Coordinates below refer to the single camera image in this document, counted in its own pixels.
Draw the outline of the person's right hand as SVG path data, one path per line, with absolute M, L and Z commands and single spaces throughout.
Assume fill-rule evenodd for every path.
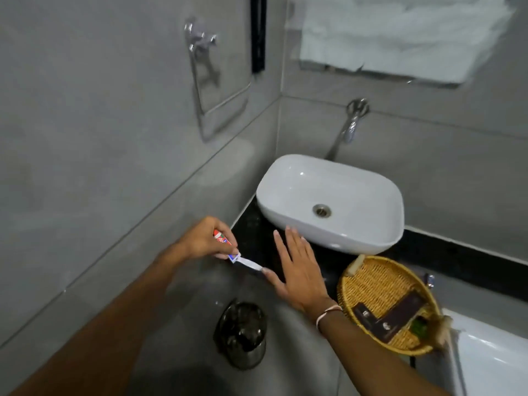
M 283 282 L 289 293 L 289 298 L 283 299 L 304 313 L 314 324 L 318 324 L 330 312 L 342 311 L 327 293 L 320 266 L 307 239 L 301 236 L 306 242 L 307 260 L 294 265 L 290 259 L 287 242 L 283 241 L 277 230 L 274 230 L 273 236 L 285 278 Z

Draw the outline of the person's left hand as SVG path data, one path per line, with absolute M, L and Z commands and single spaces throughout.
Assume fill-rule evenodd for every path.
M 183 260 L 196 259 L 221 251 L 222 243 L 213 237 L 213 216 L 206 216 L 192 226 L 175 244 L 177 255 Z

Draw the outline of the red white toothpaste tube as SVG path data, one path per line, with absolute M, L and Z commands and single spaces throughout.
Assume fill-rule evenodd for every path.
M 213 236 L 220 243 L 226 243 L 226 244 L 231 245 L 231 242 L 219 230 L 215 229 L 214 233 L 213 233 Z M 250 269 L 252 269 L 252 270 L 254 270 L 256 272 L 261 272 L 262 271 L 262 266 L 261 265 L 255 263 L 254 261 L 251 261 L 249 259 L 241 257 L 240 253 L 238 253 L 238 254 L 228 254 L 227 258 L 233 264 L 244 265 L 244 266 L 246 266 L 246 267 L 248 267 L 248 268 L 250 268 Z

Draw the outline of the person's right forearm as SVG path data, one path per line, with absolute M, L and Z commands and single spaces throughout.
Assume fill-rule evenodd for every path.
M 317 324 L 360 396 L 450 396 L 380 346 L 341 312 Z

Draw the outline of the person's left forearm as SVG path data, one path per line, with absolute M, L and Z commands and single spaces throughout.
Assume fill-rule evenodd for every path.
M 183 242 L 168 247 L 9 396 L 122 395 L 176 269 L 195 258 Z

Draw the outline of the black trash bin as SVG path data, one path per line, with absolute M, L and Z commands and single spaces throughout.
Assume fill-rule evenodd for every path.
M 266 353 L 267 324 L 260 306 L 233 299 L 221 314 L 213 334 L 218 352 L 237 370 L 254 369 Z

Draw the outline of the white ceramic sink basin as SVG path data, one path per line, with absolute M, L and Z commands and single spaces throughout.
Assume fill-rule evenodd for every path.
M 261 179 L 258 206 L 273 225 L 348 254 L 379 254 L 400 241 L 405 210 L 399 188 L 375 172 L 306 155 L 278 158 Z M 321 219 L 313 206 L 332 215 Z

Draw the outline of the round wicker basket tray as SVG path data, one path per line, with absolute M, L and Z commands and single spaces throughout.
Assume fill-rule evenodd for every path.
M 353 314 L 353 306 L 363 303 L 376 318 L 381 318 L 413 289 L 427 300 L 413 318 L 423 316 L 428 320 L 425 338 L 420 339 L 410 332 L 412 319 L 388 344 L 384 344 L 368 332 Z M 376 255 L 358 256 L 339 279 L 337 299 L 347 318 L 380 346 L 392 352 L 420 356 L 441 349 L 445 344 L 449 323 L 431 290 L 415 273 L 394 260 Z

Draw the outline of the small brown sachet packet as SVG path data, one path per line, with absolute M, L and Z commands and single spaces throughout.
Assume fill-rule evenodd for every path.
M 376 318 L 363 303 L 358 303 L 353 306 L 353 314 L 361 325 L 375 338 L 385 341 L 386 329 L 383 327 L 381 319 Z

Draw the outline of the long brown sachet packet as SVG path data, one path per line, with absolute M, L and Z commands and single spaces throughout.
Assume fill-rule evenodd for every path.
M 424 307 L 427 300 L 417 290 L 409 291 L 372 326 L 373 336 L 388 344 Z

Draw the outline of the white towel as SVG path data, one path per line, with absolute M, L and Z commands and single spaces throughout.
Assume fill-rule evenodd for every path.
M 515 13 L 507 0 L 297 0 L 299 61 L 458 86 Z

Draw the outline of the chrome wall faucet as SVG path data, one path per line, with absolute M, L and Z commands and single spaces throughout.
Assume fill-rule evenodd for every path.
M 347 120 L 342 130 L 342 142 L 350 144 L 355 136 L 358 124 L 370 112 L 370 105 L 367 99 L 353 99 L 346 106 Z

